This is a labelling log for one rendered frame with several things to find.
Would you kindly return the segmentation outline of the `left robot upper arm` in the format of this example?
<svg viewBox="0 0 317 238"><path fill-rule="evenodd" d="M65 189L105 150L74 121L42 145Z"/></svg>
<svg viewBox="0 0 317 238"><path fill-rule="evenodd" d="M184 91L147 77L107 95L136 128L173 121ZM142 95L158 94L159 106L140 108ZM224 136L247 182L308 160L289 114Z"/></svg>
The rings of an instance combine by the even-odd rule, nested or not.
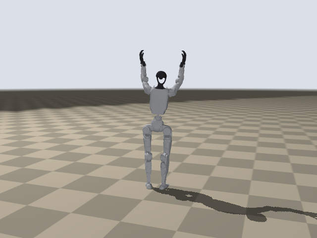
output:
<svg viewBox="0 0 317 238"><path fill-rule="evenodd" d="M150 90L151 90L151 86L149 86L148 84L148 77L144 76L144 80L142 81L143 83L143 87L144 87L144 92L148 95L150 95Z"/></svg>

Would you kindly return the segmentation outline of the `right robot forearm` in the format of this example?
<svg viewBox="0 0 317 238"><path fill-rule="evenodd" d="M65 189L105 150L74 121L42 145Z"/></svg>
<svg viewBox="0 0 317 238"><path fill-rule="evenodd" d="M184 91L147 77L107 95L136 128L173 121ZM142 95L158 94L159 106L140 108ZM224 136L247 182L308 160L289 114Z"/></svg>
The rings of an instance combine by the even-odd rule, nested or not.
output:
<svg viewBox="0 0 317 238"><path fill-rule="evenodd" d="M180 65L179 65L179 67L180 67ZM180 83L182 83L184 80L184 67L185 67L185 65L183 65L183 67L179 68L178 78L179 78Z"/></svg>

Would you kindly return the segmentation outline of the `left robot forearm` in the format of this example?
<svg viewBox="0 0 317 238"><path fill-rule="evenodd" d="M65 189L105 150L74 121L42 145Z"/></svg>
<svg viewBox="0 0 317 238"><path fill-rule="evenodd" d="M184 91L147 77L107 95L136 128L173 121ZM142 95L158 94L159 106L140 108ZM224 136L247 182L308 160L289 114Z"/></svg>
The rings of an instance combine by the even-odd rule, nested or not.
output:
<svg viewBox="0 0 317 238"><path fill-rule="evenodd" d="M146 63L145 63L145 64L146 64ZM146 74L146 65L143 66L143 65L141 64L141 81L144 80L144 76L147 76L147 74Z"/></svg>

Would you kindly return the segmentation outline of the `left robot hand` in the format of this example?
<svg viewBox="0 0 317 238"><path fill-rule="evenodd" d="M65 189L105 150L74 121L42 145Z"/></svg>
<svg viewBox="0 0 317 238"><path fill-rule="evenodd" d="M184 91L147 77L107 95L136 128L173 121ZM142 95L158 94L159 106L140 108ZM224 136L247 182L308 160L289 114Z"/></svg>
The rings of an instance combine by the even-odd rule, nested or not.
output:
<svg viewBox="0 0 317 238"><path fill-rule="evenodd" d="M145 64L145 61L143 60L143 54L144 54L144 53L142 53L142 51L143 51L143 50L141 50L141 51L140 51L140 54L139 54L139 56L140 56L140 61L141 61L140 64L142 64L143 66L145 66L146 64Z"/></svg>

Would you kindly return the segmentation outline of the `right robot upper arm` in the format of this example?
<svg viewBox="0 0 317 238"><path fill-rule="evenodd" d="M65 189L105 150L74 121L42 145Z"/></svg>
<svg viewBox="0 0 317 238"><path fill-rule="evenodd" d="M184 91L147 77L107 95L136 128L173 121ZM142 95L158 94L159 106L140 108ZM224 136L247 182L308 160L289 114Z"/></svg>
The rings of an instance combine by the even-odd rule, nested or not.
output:
<svg viewBox="0 0 317 238"><path fill-rule="evenodd" d="M170 88L170 89L168 90L168 95L169 95L169 97L175 96L176 93L177 93L177 91L178 91L178 89L180 88L180 86L181 86L181 84L182 84L182 83L179 82L179 78L177 78L177 79L175 80L175 83L176 83L176 84L175 84L172 88Z"/></svg>

